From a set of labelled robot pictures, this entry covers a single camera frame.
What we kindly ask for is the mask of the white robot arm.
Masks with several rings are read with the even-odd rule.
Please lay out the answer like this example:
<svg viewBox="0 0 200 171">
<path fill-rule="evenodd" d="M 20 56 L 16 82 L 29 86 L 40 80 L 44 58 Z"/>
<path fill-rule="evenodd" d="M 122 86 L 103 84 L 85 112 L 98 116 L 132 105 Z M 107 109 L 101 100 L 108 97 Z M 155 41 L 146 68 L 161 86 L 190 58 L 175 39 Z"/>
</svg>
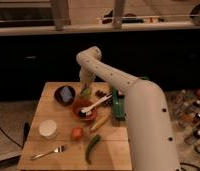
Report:
<svg viewBox="0 0 200 171">
<path fill-rule="evenodd" d="M 124 111 L 133 171 L 181 171 L 169 110 L 163 90 L 101 62 L 96 46 L 76 55 L 80 80 L 96 76 L 124 95 Z"/>
</svg>

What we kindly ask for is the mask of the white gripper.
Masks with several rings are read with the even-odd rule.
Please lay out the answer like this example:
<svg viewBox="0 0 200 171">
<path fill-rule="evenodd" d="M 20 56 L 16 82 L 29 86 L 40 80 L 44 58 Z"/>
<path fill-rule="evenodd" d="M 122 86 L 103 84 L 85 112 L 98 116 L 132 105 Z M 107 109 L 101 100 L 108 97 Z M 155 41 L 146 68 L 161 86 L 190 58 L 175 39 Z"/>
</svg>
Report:
<svg viewBox="0 0 200 171">
<path fill-rule="evenodd" d="M 93 73 L 87 70 L 81 70 L 79 73 L 79 77 L 80 77 L 80 82 L 82 84 L 82 90 L 88 89 L 96 78 L 96 76 Z"/>
</svg>

